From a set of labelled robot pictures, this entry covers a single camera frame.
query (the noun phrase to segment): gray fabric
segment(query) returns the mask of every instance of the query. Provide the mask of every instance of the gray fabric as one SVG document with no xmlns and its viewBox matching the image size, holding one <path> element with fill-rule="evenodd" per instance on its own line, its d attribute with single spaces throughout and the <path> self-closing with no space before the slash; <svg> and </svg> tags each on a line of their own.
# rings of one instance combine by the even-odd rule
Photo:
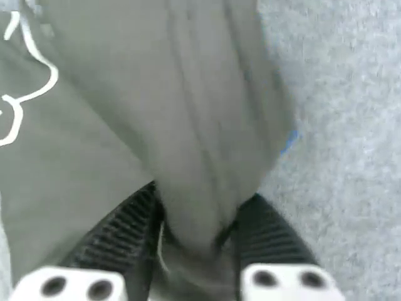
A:
<svg viewBox="0 0 401 301">
<path fill-rule="evenodd" d="M 21 9 L 60 79 L 23 103 L 19 136 L 1 148 L 14 281 L 56 262 L 149 181 L 136 157 L 158 182 L 173 234 L 210 255 L 293 126 L 256 2 L 54 0 L 40 15 Z M 3 30 L 8 21 L 3 14 Z M 43 31 L 49 24 L 54 36 Z M 20 34 L 0 47 L 1 94 L 46 82 L 49 70 Z M 13 112 L 2 106 L 5 135 Z"/>
<path fill-rule="evenodd" d="M 60 64 L 158 180 L 174 235 L 210 252 L 293 125 L 256 1 L 59 0 L 44 15 Z"/>
</svg>

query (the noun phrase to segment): white graphic print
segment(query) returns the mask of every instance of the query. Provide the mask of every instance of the white graphic print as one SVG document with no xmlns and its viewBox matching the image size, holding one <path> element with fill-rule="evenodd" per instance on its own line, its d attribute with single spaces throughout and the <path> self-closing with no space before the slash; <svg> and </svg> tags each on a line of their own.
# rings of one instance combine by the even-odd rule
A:
<svg viewBox="0 0 401 301">
<path fill-rule="evenodd" d="M 58 80 L 58 69 L 52 62 L 47 60 L 37 49 L 36 44 L 34 42 L 34 39 L 32 37 L 32 32 L 31 28 L 29 27 L 28 20 L 22 16 L 18 11 L 12 11 L 11 12 L 11 19 L 10 22 L 4 32 L 4 40 L 9 40 L 11 38 L 11 35 L 15 32 L 17 29 L 18 25 L 21 27 L 21 31 L 23 34 L 23 39 L 24 43 L 26 45 L 26 48 L 28 49 L 28 52 L 30 55 L 35 58 L 37 61 L 40 63 L 46 65 L 50 69 L 50 77 L 48 82 L 39 90 L 32 92 L 27 95 L 23 95 L 18 98 L 14 98 L 10 95 L 3 95 L 1 98 L 3 101 L 7 102 L 10 104 L 10 106 L 13 108 L 14 112 L 14 120 L 13 124 L 11 126 L 10 131 L 8 132 L 7 136 L 5 138 L 0 139 L 0 147 L 12 144 L 18 137 L 19 130 L 22 125 L 23 117 L 24 117 L 24 111 L 21 106 L 23 102 L 26 102 L 28 100 L 34 99 L 36 97 L 39 97 L 46 92 L 50 91 L 54 85 L 56 85 L 57 80 Z"/>
</svg>

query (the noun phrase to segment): gray carpet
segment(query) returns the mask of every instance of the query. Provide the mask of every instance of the gray carpet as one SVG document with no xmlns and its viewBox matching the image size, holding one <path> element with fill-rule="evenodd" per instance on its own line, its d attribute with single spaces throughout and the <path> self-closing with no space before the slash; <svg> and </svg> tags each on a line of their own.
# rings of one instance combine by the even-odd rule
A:
<svg viewBox="0 0 401 301">
<path fill-rule="evenodd" d="M 399 300 L 401 4 L 263 0 L 261 9 L 301 132 L 261 191 L 349 300 Z"/>
</svg>

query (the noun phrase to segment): pant leg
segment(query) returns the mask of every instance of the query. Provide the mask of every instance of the pant leg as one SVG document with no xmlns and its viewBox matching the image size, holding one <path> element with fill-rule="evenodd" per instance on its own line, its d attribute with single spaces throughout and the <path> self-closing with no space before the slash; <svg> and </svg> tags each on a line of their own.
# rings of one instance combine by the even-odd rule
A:
<svg viewBox="0 0 401 301">
<path fill-rule="evenodd" d="M 9 14 L 1 13 L 0 30 L 8 21 Z M 48 68 L 23 46 L 18 34 L 11 41 L 0 40 L 1 95 L 25 95 L 48 80 Z M 1 214 L 14 282 L 32 269 L 56 263 L 104 215 L 150 180 L 63 72 L 53 89 L 22 103 L 22 108 L 17 139 L 0 147 Z M 0 110 L 3 139 L 16 116 L 2 100 Z"/>
</svg>

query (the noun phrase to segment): gray sweatpants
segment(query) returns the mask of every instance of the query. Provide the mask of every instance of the gray sweatpants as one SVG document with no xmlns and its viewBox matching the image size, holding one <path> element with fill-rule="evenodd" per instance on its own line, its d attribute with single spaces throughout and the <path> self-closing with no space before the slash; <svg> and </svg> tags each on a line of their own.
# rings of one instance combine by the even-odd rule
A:
<svg viewBox="0 0 401 301">
<path fill-rule="evenodd" d="M 18 134 L 0 147 L 14 281 L 56 262 L 153 178 L 174 235 L 207 255 L 293 128 L 256 2 L 54 0 L 42 9 L 23 11 L 58 81 L 20 103 Z M 9 18 L 0 14 L 2 30 Z M 0 41 L 1 95 L 48 80 L 26 49 L 20 30 Z M 0 110 L 2 139 L 21 112 L 7 101 Z"/>
</svg>

